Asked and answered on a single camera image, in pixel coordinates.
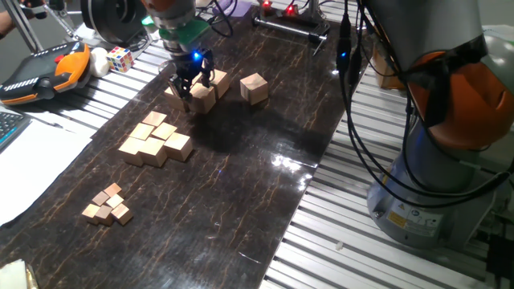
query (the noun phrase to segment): white ball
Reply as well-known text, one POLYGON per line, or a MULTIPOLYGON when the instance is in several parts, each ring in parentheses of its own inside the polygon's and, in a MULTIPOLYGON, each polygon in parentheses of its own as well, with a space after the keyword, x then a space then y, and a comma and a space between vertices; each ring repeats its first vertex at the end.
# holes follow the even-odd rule
POLYGON ((98 55, 91 59, 91 74, 95 77, 103 77, 109 72, 109 63, 105 57, 98 55))
POLYGON ((107 51, 102 47, 97 47, 91 51, 92 55, 107 57, 107 51))

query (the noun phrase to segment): black marble surface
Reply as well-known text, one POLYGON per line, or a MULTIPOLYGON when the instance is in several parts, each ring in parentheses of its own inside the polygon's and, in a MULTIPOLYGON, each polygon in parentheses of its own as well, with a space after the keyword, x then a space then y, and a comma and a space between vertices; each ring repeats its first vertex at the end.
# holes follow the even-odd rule
POLYGON ((20 218, 0 229, 0 266, 22 258, 41 288, 256 288, 343 112, 329 41, 233 21, 206 46, 230 90, 206 115, 170 111, 158 76, 114 116, 20 218), (250 107, 239 80, 258 72, 269 101, 250 107), (152 110, 192 137, 186 163, 138 168, 117 155, 152 110), (80 213, 111 183, 134 218, 87 224, 80 213))

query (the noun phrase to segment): keyboard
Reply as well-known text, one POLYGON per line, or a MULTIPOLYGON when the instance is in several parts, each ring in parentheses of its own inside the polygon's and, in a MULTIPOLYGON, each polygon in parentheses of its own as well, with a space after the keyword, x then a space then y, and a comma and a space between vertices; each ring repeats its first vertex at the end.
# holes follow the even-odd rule
POLYGON ((0 112, 0 152, 29 125, 31 119, 16 113, 0 112))

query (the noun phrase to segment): small wooden cube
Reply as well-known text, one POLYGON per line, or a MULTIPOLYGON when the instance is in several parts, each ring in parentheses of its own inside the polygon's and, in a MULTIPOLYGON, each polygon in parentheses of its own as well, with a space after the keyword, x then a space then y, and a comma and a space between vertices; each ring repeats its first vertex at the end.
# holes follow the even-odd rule
POLYGON ((111 208, 116 208, 117 206, 119 206, 121 203, 123 202, 123 198, 120 197, 119 194, 115 194, 114 196, 112 196, 111 198, 109 198, 105 204, 107 206, 110 206, 111 208))
POLYGON ((183 112, 188 112, 190 110, 190 106, 183 99, 181 99, 180 96, 176 96, 171 91, 171 88, 167 88, 164 91, 164 96, 171 108, 178 109, 179 111, 183 112))
POLYGON ((225 95, 225 92, 230 86, 230 77, 226 72, 214 69, 214 79, 210 82, 214 87, 216 100, 219 100, 225 95))
POLYGON ((112 183, 107 189, 104 189, 104 193, 106 193, 109 197, 114 197, 115 195, 120 195, 120 197, 124 197, 123 190, 117 183, 112 183))
POLYGON ((165 142, 163 140, 149 137, 148 140, 146 140, 145 145, 140 149, 143 162, 147 165, 153 165, 158 168, 162 167, 167 158, 166 151, 164 150, 164 143, 165 142))
POLYGON ((102 206, 108 199, 109 199, 109 195, 107 195, 106 193, 104 192, 99 192, 93 199, 92 201, 97 205, 97 206, 102 206))
POLYGON ((196 83, 201 83, 202 82, 202 73, 198 73, 198 75, 196 75, 193 80, 191 81, 191 85, 194 85, 196 83))
POLYGON ((99 209, 99 206, 89 204, 88 207, 82 212, 82 215, 89 223, 98 225, 98 218, 96 217, 96 213, 98 213, 99 209))
POLYGON ((191 88, 193 99, 191 100, 190 109, 193 112, 207 114, 216 104, 216 92, 211 86, 204 87, 201 83, 196 83, 191 88))
POLYGON ((123 204, 119 204, 114 210, 112 210, 111 214, 122 226, 125 226, 125 224, 133 217, 132 211, 123 204))
POLYGON ((137 124, 136 128, 130 133, 130 136, 140 140, 146 140, 154 128, 155 127, 152 125, 137 124))
POLYGON ((144 140, 129 137, 118 149, 121 158, 130 165, 142 166, 143 160, 139 154, 139 149, 145 144, 144 140))
POLYGON ((243 96, 250 105, 265 100, 267 98, 267 92, 267 81, 259 75, 259 73, 241 79, 241 96, 243 96))
POLYGON ((164 113, 150 112, 143 120, 143 124, 149 124, 153 125, 154 127, 158 127, 162 124, 166 117, 167 115, 164 113))
POLYGON ((155 128, 155 130, 152 132, 152 136, 155 136, 156 138, 159 138, 161 140, 167 140, 169 136, 171 136, 172 133, 174 133, 177 130, 177 127, 162 123, 159 125, 158 128, 155 128))
POLYGON ((164 143, 164 148, 168 157, 177 161, 186 161, 193 151, 191 138, 176 132, 164 143))
POLYGON ((110 226, 112 225, 112 208, 110 206, 103 205, 100 207, 98 212, 96 212, 95 218, 102 225, 110 226))

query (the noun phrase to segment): rubik's cube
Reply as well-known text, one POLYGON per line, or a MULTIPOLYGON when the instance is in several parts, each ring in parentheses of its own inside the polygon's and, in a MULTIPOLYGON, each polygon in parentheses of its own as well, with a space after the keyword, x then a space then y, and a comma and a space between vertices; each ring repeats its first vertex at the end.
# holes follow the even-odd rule
POLYGON ((107 53, 107 61, 114 71, 127 72, 134 65, 130 50, 121 47, 114 47, 111 52, 107 53))

